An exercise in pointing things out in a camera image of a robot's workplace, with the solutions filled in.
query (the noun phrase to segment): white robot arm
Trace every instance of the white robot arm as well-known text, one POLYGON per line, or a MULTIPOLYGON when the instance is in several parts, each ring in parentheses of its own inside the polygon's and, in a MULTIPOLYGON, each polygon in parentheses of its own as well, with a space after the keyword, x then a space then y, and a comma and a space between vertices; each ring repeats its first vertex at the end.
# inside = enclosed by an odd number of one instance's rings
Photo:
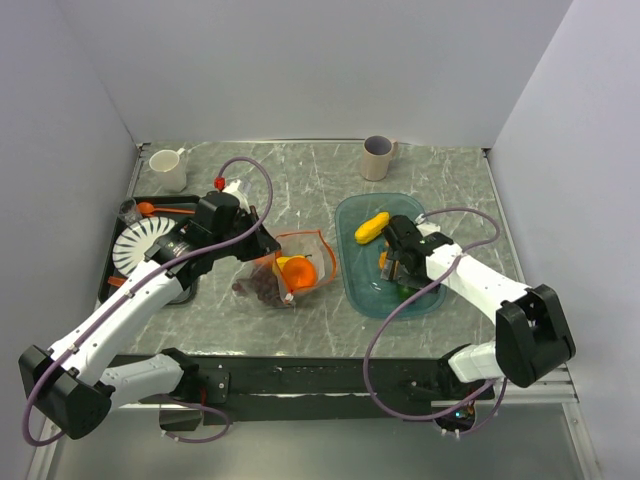
POLYGON ((237 238, 257 220, 239 181, 201 198, 195 215, 158 238, 125 284, 78 328, 47 351, 32 346, 22 354, 19 366, 27 396, 45 370, 54 362, 62 362, 50 375, 45 389, 40 390, 35 406, 76 439, 95 429, 115 408, 152 395, 176 392, 197 365, 175 349, 141 362, 107 367, 155 312, 209 272, 215 260, 227 256, 253 260, 279 250, 280 245, 260 225, 242 241, 227 242, 229 246, 225 248, 177 264, 151 278, 141 289, 132 287, 170 260, 237 238), (118 302, 123 303, 80 345, 80 337, 118 302))
POLYGON ((496 339, 445 355, 460 382, 506 376, 526 388, 575 355, 564 312, 551 288, 531 288, 501 275, 463 254, 460 245, 439 230, 433 224, 416 226, 403 215, 392 217, 383 231, 390 244, 384 272, 401 283, 417 277, 426 284, 462 255, 442 284, 491 320, 496 339))

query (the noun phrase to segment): orange utensil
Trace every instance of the orange utensil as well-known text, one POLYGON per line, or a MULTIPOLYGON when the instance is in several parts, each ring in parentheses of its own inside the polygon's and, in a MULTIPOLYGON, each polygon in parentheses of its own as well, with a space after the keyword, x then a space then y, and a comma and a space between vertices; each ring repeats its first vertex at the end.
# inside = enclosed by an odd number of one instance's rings
POLYGON ((124 282, 126 281, 127 281, 126 278, 113 277, 113 276, 107 279, 107 283, 109 285, 113 285, 114 287, 121 287, 122 285, 124 285, 124 282))
POLYGON ((195 213, 193 210, 186 210, 184 208, 156 207, 155 205, 149 202, 140 202, 138 204, 138 210, 140 210, 140 213, 143 215, 153 215, 154 212, 186 213, 187 215, 193 215, 195 213))
POLYGON ((380 258, 378 259, 378 267, 380 270, 384 270, 384 264, 387 261, 387 252, 386 250, 380 254, 380 258))

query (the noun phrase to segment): white wall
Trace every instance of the white wall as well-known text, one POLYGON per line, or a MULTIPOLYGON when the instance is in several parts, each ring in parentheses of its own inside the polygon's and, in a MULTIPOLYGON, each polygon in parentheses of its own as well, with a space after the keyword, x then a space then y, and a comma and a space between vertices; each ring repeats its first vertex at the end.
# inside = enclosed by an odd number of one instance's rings
POLYGON ((53 1, 2 2, 0 65, 0 477, 19 479, 18 357, 91 312, 135 146, 53 1))
POLYGON ((491 154, 529 282, 555 287, 606 478, 640 471, 640 3, 576 0, 491 154))
POLYGON ((491 146, 570 0, 58 0, 136 141, 491 146))

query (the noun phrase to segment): blue plastic tray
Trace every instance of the blue plastic tray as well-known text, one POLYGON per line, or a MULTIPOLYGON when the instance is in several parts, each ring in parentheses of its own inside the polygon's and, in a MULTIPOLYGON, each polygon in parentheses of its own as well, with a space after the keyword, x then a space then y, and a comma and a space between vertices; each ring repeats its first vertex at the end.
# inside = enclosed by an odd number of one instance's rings
MULTIPOLYGON (((424 213, 424 209, 408 195, 371 193, 347 198, 338 205, 335 214, 338 254, 347 298, 359 313, 372 318, 386 318, 402 303, 396 284, 380 278, 378 259, 385 248, 384 237, 380 235, 367 245, 359 245, 354 239, 358 227, 380 212, 414 219, 424 213)), ((400 312, 398 318, 432 312, 444 302, 446 290, 442 286, 437 293, 427 293, 400 312)))

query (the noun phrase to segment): clear plastic bag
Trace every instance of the clear plastic bag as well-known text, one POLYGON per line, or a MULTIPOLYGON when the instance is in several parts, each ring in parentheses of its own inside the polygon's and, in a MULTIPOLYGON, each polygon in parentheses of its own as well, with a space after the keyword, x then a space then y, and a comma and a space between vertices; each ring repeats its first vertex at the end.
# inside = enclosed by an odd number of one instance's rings
POLYGON ((272 307, 291 306, 335 278, 336 256, 320 230, 283 233, 275 239, 282 250, 243 268, 233 284, 237 294, 255 294, 272 307))

